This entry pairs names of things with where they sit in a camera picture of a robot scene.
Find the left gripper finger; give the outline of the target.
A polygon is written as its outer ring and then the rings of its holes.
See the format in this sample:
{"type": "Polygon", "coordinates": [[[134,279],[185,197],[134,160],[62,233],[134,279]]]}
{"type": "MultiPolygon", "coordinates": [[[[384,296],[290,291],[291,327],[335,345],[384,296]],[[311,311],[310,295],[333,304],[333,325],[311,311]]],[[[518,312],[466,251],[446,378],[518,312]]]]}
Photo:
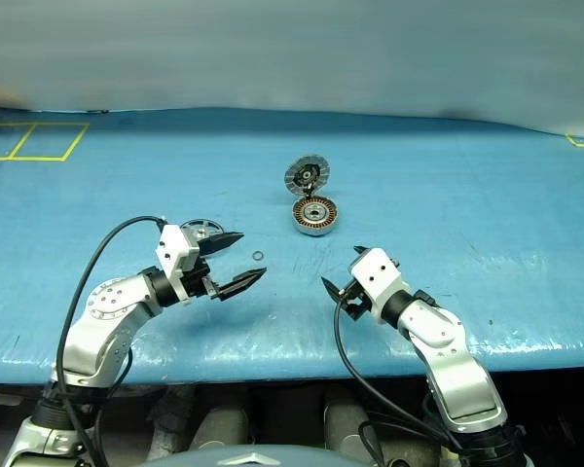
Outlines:
{"type": "Polygon", "coordinates": [[[230,282],[226,284],[219,285],[217,283],[212,283],[213,294],[210,296],[210,298],[229,299],[234,297],[250,288],[266,272],[266,268],[250,269],[235,276],[230,282]]]}
{"type": "Polygon", "coordinates": [[[243,233],[223,232],[199,240],[201,256],[209,256],[224,250],[244,237],[243,233]]]}

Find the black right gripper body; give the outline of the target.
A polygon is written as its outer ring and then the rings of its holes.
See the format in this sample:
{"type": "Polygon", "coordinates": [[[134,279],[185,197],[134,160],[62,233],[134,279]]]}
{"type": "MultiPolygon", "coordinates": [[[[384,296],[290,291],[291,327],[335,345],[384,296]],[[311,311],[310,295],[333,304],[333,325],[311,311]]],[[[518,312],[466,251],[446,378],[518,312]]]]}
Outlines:
{"type": "Polygon", "coordinates": [[[354,278],[339,291],[339,302],[342,310],[353,320],[358,320],[363,313],[371,310],[369,296],[354,278]]]}

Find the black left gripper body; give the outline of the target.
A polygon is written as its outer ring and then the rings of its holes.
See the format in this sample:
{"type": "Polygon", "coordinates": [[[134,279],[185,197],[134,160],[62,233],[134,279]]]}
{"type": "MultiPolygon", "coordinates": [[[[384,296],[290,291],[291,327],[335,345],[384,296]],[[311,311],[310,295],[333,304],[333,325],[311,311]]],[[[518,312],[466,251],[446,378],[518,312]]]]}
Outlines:
{"type": "Polygon", "coordinates": [[[206,256],[200,255],[199,240],[202,238],[194,237],[191,232],[178,234],[177,297],[180,302],[213,294],[213,287],[208,283],[210,268],[206,256]]]}

